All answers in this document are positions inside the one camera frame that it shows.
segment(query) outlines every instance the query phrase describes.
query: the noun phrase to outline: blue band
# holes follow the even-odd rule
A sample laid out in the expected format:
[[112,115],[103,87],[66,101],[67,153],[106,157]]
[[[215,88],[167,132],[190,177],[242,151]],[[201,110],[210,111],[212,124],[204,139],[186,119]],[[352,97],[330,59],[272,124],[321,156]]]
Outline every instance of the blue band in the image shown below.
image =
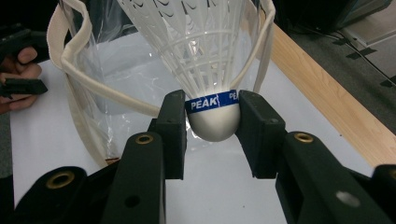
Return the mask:
[[185,106],[187,114],[192,114],[238,103],[236,91],[225,91],[186,101]]

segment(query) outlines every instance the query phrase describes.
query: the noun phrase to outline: black plastic part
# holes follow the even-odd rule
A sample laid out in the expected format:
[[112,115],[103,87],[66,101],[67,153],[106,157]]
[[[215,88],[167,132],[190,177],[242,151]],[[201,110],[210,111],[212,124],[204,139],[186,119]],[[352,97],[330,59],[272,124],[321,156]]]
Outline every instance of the black plastic part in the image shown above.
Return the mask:
[[40,79],[6,78],[4,85],[0,85],[0,95],[10,97],[11,94],[38,95],[48,89]]
[[396,223],[396,165],[384,164],[375,168],[371,179],[373,198]]
[[47,49],[46,36],[46,32],[31,31],[20,23],[0,27],[0,63],[8,55],[16,55],[26,47]]
[[276,177],[277,148],[286,134],[285,121],[252,91],[239,92],[241,121],[236,136],[244,149],[253,176]]
[[79,223],[100,223],[119,162],[115,161],[88,176],[86,188],[89,190],[87,193],[90,196],[90,202],[84,210]]
[[14,213],[14,176],[0,178],[0,223],[5,223]]
[[183,179],[187,147],[185,98],[184,91],[168,93],[163,99],[158,118],[148,128],[163,138],[166,179]]
[[288,223],[392,223],[314,135],[288,133],[278,165],[276,190]]
[[113,180],[102,224],[165,223],[163,141],[138,133],[126,143]]
[[42,175],[23,196],[9,223],[78,223],[89,201],[87,175],[61,167]]

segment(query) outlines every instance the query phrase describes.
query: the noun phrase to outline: finger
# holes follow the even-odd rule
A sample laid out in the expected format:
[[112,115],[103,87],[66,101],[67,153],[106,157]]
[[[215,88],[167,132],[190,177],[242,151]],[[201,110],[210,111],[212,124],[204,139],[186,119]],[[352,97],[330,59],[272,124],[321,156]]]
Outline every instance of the finger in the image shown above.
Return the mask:
[[37,51],[33,47],[24,48],[18,53],[18,62],[26,64],[37,57]]
[[8,55],[0,64],[0,71],[7,73],[18,73],[15,66],[15,58],[12,55]]
[[6,78],[21,78],[21,76],[10,73],[0,73],[0,81],[3,85],[6,83]]
[[21,109],[28,108],[35,102],[36,99],[37,99],[37,96],[32,95],[32,96],[29,96],[22,100],[14,101],[12,103],[9,103],[9,109],[10,110],[21,110]]
[[17,69],[22,78],[38,78],[41,74],[41,67],[37,63],[28,63],[25,66],[17,65]]
[[0,105],[0,114],[5,114],[11,109],[9,108],[9,104],[1,104]]
[[10,102],[19,101],[21,99],[32,96],[31,94],[11,94],[11,99],[7,97],[0,97],[0,104],[7,104]]

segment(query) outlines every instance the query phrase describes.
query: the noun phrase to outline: brass insert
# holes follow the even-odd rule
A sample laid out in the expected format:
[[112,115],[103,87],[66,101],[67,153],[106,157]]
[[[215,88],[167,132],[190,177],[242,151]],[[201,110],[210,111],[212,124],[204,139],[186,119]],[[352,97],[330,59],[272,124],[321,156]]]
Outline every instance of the brass insert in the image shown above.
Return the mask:
[[53,175],[48,181],[47,181],[47,188],[48,189],[61,189],[64,186],[67,186],[70,184],[75,178],[75,175],[71,171],[61,171],[59,173],[56,173]]
[[314,141],[314,138],[306,133],[296,133],[294,138],[302,143],[312,143]]
[[145,145],[145,144],[152,142],[152,140],[154,140],[154,138],[151,135],[142,134],[142,135],[138,136],[135,141],[139,145]]

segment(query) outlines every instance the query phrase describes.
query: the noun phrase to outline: screw hole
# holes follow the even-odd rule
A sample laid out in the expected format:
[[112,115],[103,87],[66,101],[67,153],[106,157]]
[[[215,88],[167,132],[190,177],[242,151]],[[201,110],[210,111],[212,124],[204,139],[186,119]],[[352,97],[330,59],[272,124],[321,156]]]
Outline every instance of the screw hole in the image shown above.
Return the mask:
[[61,189],[67,185],[69,185],[75,178],[75,175],[71,171],[63,171],[53,175],[47,181],[48,189]]
[[154,138],[151,135],[143,134],[136,138],[136,143],[139,145],[145,145],[152,142],[152,140],[154,140]]
[[306,133],[297,133],[294,135],[294,138],[302,143],[312,143],[314,141],[314,138]]
[[130,196],[125,199],[125,206],[129,208],[136,207],[138,204],[140,204],[140,198],[136,195]]
[[361,201],[353,196],[351,193],[346,191],[337,191],[335,193],[335,197],[337,197],[340,202],[350,206],[350,207],[359,207],[361,206]]

